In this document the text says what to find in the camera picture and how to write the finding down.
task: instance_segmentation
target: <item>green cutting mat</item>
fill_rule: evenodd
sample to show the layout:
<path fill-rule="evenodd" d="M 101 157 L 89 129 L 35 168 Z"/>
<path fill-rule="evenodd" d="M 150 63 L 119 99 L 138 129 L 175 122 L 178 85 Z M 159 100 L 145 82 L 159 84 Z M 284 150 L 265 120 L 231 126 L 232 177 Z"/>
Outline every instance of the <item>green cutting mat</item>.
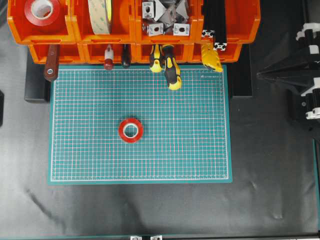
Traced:
<path fill-rule="evenodd" d="M 182 89 L 170 91 L 147 66 L 60 66 L 49 184 L 231 182 L 226 72 L 182 66 Z M 134 144 L 118 135 L 129 117 L 144 127 Z"/>

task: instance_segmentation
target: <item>black table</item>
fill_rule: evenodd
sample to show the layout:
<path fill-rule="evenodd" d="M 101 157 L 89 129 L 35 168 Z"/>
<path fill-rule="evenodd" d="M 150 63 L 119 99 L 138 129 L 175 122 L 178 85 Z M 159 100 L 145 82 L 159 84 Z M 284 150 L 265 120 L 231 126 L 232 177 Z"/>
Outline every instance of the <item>black table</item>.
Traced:
<path fill-rule="evenodd" d="M 261 1 L 252 76 L 297 48 L 294 2 Z M 49 105 L 24 101 L 27 48 L 0 23 L 0 238 L 318 231 L 312 139 L 290 123 L 285 91 L 255 77 L 253 98 L 230 101 L 233 183 L 48 186 Z"/>

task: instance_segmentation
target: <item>masking tape roll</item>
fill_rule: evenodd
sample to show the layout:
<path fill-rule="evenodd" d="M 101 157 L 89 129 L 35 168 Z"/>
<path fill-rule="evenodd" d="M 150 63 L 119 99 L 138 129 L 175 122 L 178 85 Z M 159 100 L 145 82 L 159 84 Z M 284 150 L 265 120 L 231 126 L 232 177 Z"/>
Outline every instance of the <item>masking tape roll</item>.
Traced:
<path fill-rule="evenodd" d="M 112 0 L 88 0 L 90 22 L 95 35 L 111 34 Z"/>
<path fill-rule="evenodd" d="M 44 27 L 53 24 L 60 15 L 59 0 L 27 0 L 24 15 L 33 25 Z"/>

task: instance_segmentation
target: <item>beige tape roll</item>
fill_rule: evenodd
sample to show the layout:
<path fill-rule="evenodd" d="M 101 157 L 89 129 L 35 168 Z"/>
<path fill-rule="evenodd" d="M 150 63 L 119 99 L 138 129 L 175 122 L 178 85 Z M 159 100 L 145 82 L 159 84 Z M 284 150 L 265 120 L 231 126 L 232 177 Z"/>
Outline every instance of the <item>beige tape roll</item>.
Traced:
<path fill-rule="evenodd" d="M 93 33 L 111 34 L 112 0 L 88 0 L 88 6 Z"/>

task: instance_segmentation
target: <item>tape roll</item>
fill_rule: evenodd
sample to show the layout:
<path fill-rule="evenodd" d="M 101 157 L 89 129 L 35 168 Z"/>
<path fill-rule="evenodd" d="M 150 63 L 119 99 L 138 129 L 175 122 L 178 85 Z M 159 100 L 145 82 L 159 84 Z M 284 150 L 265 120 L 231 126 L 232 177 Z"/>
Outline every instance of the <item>tape roll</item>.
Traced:
<path fill-rule="evenodd" d="M 27 0 L 24 15 L 33 25 L 44 27 L 53 24 L 59 17 L 59 0 Z"/>
<path fill-rule="evenodd" d="M 111 34 L 112 0 L 88 0 L 92 31 L 95 35 Z"/>
<path fill-rule="evenodd" d="M 137 132 L 133 136 L 127 136 L 125 131 L 127 127 L 135 127 L 137 128 Z M 120 123 L 119 129 L 119 136 L 122 138 L 123 141 L 129 144 L 136 143 L 144 134 L 144 127 L 142 126 L 141 122 L 135 118 L 127 118 L 126 120 Z"/>

